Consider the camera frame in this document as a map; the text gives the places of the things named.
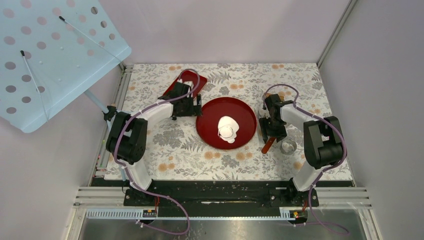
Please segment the round red tray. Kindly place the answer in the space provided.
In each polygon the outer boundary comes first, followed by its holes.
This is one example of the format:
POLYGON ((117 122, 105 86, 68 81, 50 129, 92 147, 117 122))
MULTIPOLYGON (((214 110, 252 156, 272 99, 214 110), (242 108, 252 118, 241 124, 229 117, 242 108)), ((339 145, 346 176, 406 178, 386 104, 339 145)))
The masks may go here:
POLYGON ((255 135, 256 116, 245 102, 233 97, 219 97, 202 107, 202 115, 196 118, 196 131, 209 146, 220 150, 233 150, 246 145, 255 135), (218 136, 218 122, 223 116, 233 118, 239 125, 234 143, 218 136))

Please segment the white dough ball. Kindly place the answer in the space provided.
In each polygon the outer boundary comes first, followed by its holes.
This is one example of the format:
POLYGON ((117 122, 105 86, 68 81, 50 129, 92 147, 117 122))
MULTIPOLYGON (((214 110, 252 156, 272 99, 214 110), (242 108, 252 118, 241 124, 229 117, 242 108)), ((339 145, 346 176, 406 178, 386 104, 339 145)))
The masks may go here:
POLYGON ((219 119, 217 130, 218 137, 229 144, 233 144, 236 141, 237 132, 239 131, 240 126, 230 116, 223 116, 219 119))

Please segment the wooden double-ended rolling pin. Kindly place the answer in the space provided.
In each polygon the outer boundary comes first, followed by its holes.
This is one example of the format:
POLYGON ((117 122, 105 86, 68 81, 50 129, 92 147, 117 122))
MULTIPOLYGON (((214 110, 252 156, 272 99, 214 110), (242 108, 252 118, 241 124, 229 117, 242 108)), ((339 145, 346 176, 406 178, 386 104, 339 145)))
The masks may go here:
MULTIPOLYGON (((264 95, 263 95, 263 100, 265 100, 266 98, 268 98, 269 96, 271 96, 271 95, 275 95, 274 93, 265 93, 264 95)), ((282 94, 276 94, 276 95, 278 95, 278 97, 279 97, 279 100, 281 101, 281 102, 284 102, 285 101, 285 95, 284 95, 284 93, 282 93, 282 94)))

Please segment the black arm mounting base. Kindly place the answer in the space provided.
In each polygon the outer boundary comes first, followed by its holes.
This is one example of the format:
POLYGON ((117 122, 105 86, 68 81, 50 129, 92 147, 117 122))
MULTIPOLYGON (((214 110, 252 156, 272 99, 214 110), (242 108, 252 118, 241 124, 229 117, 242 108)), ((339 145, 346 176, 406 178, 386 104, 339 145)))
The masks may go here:
POLYGON ((153 180, 147 189, 152 195, 130 187, 123 204, 131 207, 170 206, 171 197, 179 203, 253 203, 265 207, 319 206, 316 190, 297 191, 292 180, 153 180))

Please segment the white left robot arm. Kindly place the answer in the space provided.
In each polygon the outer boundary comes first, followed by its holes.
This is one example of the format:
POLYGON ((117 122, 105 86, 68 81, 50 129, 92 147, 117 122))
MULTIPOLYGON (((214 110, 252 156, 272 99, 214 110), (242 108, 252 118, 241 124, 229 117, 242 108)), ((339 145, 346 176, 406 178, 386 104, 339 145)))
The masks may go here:
POLYGON ((199 88, 176 82, 173 88, 155 103, 135 113, 117 111, 106 141, 106 150, 123 169, 136 199, 144 206, 152 204, 155 192, 149 188, 153 179, 142 158, 147 148, 147 132, 162 120, 202 115, 199 88))

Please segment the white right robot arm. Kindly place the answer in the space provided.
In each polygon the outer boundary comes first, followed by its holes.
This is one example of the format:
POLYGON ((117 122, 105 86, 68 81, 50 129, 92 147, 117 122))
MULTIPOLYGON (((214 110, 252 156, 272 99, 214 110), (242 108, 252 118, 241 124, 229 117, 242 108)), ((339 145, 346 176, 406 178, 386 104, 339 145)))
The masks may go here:
POLYGON ((321 118, 300 109, 292 100, 282 101, 277 94, 264 98, 263 109, 268 117, 258 120, 265 143, 262 153, 267 153, 274 142, 287 137, 286 125, 291 124, 303 132, 306 162, 291 179, 287 201, 293 206, 301 205, 308 191, 323 172, 346 159, 347 149, 337 117, 321 118))

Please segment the rectangular red tray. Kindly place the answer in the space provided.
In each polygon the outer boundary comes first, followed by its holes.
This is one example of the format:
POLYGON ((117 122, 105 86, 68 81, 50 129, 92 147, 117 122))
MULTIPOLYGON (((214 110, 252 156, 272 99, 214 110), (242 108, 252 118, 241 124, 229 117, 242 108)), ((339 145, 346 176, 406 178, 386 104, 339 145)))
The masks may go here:
POLYGON ((208 82, 207 78, 201 75, 199 76, 199 79, 198 79, 197 74, 191 70, 185 71, 182 74, 181 81, 186 85, 191 85, 193 88, 197 85, 199 81, 198 87, 192 93, 193 96, 198 95, 208 82))

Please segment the light blue music stand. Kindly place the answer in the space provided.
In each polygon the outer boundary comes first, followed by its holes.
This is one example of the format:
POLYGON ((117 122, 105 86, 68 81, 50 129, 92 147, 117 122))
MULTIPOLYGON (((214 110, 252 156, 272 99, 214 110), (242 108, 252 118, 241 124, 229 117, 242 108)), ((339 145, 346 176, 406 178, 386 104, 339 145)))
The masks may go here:
POLYGON ((0 182, 85 185, 132 50, 97 0, 0 3, 0 182))

